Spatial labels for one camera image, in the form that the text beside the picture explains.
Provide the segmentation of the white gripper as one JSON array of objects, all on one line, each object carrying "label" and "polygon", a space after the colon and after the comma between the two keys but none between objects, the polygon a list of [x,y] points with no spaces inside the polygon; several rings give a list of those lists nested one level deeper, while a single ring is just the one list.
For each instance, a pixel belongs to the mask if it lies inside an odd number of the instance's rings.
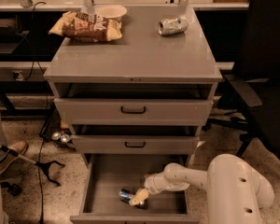
[{"label": "white gripper", "polygon": [[156,195],[166,190],[168,180],[164,176],[164,172],[147,175],[144,183],[145,188],[139,189],[129,200],[129,205],[136,206],[146,200],[149,194]]}]

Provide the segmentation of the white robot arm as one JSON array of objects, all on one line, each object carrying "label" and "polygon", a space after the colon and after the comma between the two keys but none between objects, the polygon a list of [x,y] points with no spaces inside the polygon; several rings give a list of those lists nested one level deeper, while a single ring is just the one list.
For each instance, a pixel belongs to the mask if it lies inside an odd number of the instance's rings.
[{"label": "white robot arm", "polygon": [[221,154],[205,171],[169,163],[162,172],[146,177],[144,186],[129,200],[136,206],[164,191],[181,191],[190,186],[207,194],[209,224],[262,224],[260,210],[273,204],[271,183],[246,161]]}]

